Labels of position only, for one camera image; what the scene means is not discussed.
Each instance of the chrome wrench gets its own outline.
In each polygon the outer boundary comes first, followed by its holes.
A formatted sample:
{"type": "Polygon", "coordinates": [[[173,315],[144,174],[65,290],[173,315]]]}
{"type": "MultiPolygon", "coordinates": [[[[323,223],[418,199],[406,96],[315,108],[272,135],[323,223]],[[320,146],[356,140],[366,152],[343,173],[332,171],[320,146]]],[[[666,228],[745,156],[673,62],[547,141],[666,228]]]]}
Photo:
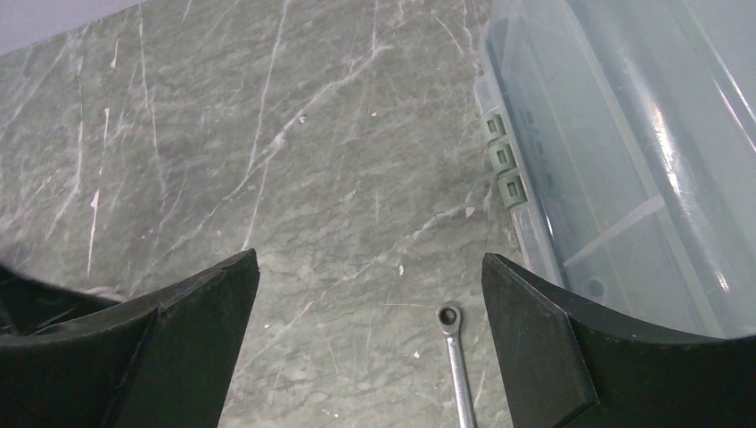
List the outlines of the chrome wrench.
{"type": "Polygon", "coordinates": [[[462,324],[462,313],[448,301],[441,305],[436,313],[447,340],[449,362],[451,363],[451,377],[454,381],[454,397],[456,411],[459,415],[460,428],[475,428],[473,404],[470,401],[470,388],[467,386],[467,373],[464,370],[462,346],[459,342],[459,326],[462,324]]]}

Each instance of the transparent plastic storage box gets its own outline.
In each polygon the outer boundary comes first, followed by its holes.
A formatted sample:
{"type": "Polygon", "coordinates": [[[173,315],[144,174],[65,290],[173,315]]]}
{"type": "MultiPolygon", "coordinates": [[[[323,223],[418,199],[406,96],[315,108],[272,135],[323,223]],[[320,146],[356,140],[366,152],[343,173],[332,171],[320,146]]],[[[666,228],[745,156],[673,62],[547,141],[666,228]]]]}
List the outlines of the transparent plastic storage box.
{"type": "Polygon", "coordinates": [[[755,3],[496,0],[481,60],[529,269],[657,325],[756,333],[755,3]]]}

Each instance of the marble floor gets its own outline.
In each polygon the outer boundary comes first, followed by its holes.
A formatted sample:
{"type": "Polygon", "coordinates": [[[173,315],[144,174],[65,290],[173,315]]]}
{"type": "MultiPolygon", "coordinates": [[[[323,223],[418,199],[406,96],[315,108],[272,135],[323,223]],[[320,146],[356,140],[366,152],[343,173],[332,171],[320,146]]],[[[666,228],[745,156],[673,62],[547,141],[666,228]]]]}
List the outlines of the marble floor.
{"type": "Polygon", "coordinates": [[[0,57],[0,259],[136,296],[254,247],[220,426],[511,426],[481,260],[522,260],[478,129],[490,0],[152,0],[0,57]]]}

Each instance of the wrench head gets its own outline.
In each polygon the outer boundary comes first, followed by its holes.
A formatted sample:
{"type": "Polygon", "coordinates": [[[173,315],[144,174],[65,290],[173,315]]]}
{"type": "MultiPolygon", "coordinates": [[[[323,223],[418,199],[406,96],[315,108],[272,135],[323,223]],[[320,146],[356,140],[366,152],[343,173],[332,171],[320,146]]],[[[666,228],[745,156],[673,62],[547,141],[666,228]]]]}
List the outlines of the wrench head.
{"type": "Polygon", "coordinates": [[[454,302],[448,301],[441,305],[436,312],[436,318],[439,320],[441,331],[445,335],[451,336],[459,333],[459,326],[462,324],[462,312],[455,306],[454,302]]]}

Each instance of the white wall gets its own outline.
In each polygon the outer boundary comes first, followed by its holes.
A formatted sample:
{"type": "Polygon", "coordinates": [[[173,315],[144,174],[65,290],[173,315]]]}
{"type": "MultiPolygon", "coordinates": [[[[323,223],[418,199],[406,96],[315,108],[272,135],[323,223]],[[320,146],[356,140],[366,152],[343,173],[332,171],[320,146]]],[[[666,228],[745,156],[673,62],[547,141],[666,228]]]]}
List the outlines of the white wall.
{"type": "Polygon", "coordinates": [[[75,29],[142,0],[0,0],[0,55],[75,29]]]}

